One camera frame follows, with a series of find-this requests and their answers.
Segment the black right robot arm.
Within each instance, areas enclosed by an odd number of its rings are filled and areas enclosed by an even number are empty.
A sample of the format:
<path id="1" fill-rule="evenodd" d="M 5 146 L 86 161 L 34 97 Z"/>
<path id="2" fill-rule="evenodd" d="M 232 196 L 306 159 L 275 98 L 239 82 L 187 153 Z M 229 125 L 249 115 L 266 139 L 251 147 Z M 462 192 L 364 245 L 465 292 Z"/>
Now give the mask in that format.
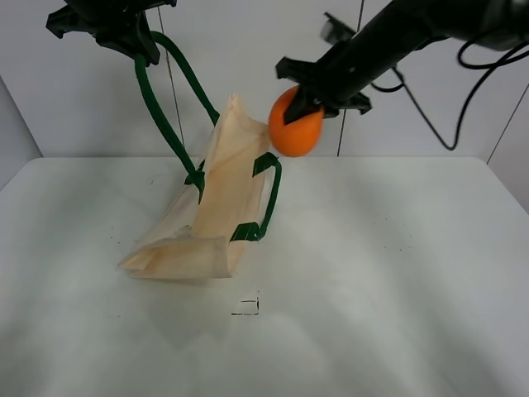
<path id="1" fill-rule="evenodd" d="M 318 110 L 325 118 L 342 109 L 368 112 L 371 103 L 362 89 L 431 43 L 455 38 L 505 51 L 527 37 L 526 1 L 392 1 L 359 31 L 329 15 L 322 29 L 322 39 L 331 44 L 326 54 L 315 62 L 284 57 L 276 65 L 278 77 L 300 90 L 284 122 Z"/>

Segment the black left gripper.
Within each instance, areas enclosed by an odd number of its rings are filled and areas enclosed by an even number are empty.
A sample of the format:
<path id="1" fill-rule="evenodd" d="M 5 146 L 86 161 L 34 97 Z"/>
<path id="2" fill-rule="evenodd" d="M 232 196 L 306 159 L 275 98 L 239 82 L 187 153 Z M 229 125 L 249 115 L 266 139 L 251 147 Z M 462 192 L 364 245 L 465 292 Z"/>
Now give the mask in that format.
<path id="1" fill-rule="evenodd" d="M 176 0 L 66 0 L 52 12 L 46 28 L 62 38 L 71 31 L 90 34 L 98 45 L 130 58 L 143 55 L 156 65 L 160 52 L 150 32 L 145 12 L 164 5 L 175 7 Z"/>

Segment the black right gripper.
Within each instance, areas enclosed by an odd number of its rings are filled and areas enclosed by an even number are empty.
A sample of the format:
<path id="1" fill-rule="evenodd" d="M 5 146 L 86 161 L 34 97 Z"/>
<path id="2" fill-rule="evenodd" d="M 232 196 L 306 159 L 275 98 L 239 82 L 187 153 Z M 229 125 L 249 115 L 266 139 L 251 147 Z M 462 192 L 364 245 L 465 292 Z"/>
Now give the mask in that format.
<path id="1" fill-rule="evenodd" d="M 278 79 L 297 83 L 286 102 L 284 124 L 324 111 L 324 118 L 339 116 L 342 109 L 355 109 L 365 114 L 372 105 L 367 96 L 354 88 L 351 75 L 355 67 L 347 65 L 343 55 L 352 40 L 339 41 L 316 62 L 283 57 L 275 66 Z"/>

